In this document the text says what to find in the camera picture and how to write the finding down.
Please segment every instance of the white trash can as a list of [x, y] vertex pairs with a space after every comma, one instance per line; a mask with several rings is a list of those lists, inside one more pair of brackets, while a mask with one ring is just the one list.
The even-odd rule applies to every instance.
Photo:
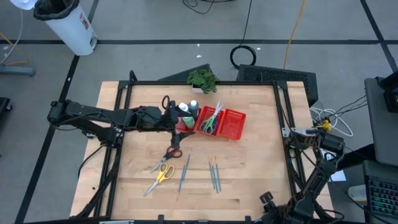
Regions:
[[49, 25], [75, 55], [93, 53], [98, 38], [79, 0], [38, 0], [34, 17]]

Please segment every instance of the green leaves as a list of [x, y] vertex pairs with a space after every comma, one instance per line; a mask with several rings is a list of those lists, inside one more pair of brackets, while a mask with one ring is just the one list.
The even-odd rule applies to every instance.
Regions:
[[207, 69], [201, 69], [190, 72], [187, 83], [200, 86], [203, 92], [208, 94], [210, 91], [213, 93], [217, 92], [217, 81], [218, 79], [213, 72], [209, 72]]

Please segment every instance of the bottle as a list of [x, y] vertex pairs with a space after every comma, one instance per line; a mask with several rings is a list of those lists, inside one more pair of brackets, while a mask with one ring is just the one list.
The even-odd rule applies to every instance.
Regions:
[[[188, 105], [185, 103], [180, 103], [178, 106], [181, 110], [189, 113]], [[195, 127], [195, 120], [192, 117], [183, 117], [182, 121], [185, 123], [186, 127], [192, 129]]]
[[197, 121], [198, 120], [198, 110], [199, 110], [199, 105], [196, 100], [191, 100], [191, 102], [188, 105], [189, 112], [192, 114], [192, 118]]

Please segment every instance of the scissors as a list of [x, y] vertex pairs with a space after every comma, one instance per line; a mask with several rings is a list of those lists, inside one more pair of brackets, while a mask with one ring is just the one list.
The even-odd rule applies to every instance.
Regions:
[[154, 168], [150, 171], [153, 172], [155, 171], [157, 168], [159, 168], [159, 166], [164, 163], [167, 159], [170, 158], [179, 158], [182, 156], [182, 151], [179, 149], [173, 149], [171, 146], [167, 148], [166, 150], [166, 154], [164, 154], [163, 158], [156, 163], [156, 165], [154, 166]]
[[216, 131], [217, 114], [221, 111], [223, 106], [224, 105], [220, 105], [220, 101], [218, 101], [214, 114], [211, 115], [210, 118], [202, 122], [202, 124], [200, 125], [200, 131], [203, 131], [207, 134], [213, 134]]
[[173, 173], [175, 167], [173, 165], [167, 165], [166, 163], [162, 163], [160, 165], [160, 173], [156, 177], [156, 181], [152, 184], [152, 186], [144, 193], [144, 197], [149, 194], [158, 184], [160, 184], [163, 180], [169, 179]]

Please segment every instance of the red basket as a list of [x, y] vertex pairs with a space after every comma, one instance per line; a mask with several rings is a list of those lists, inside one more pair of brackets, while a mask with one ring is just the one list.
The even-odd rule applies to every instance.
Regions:
[[[200, 112], [201, 112], [201, 108], [199, 108], [199, 110], [198, 110], [198, 120], [199, 120], [199, 117], [200, 117]], [[182, 121], [181, 118], [178, 118], [178, 123], [175, 125], [175, 128], [177, 128], [181, 132], [193, 132], [193, 131], [195, 131], [195, 127], [193, 127], [192, 129], [187, 128], [187, 126], [185, 125], [185, 123]]]
[[216, 118], [216, 126], [217, 126], [217, 130], [215, 131], [214, 134], [207, 134], [203, 131], [200, 131], [200, 125], [202, 124], [203, 121], [209, 119], [215, 112], [214, 108], [211, 108], [209, 106], [204, 106], [203, 107], [203, 112], [200, 114], [197, 123], [195, 124], [195, 132], [199, 132], [202, 134], [206, 134], [207, 136], [211, 136], [211, 137], [216, 137], [218, 135], [218, 130], [221, 124], [221, 120], [223, 119], [223, 115], [224, 115], [224, 111], [220, 111], [217, 114], [217, 118]]
[[241, 139], [245, 119], [246, 114], [225, 109], [225, 115], [221, 120], [221, 126], [218, 130], [219, 134], [229, 139]]

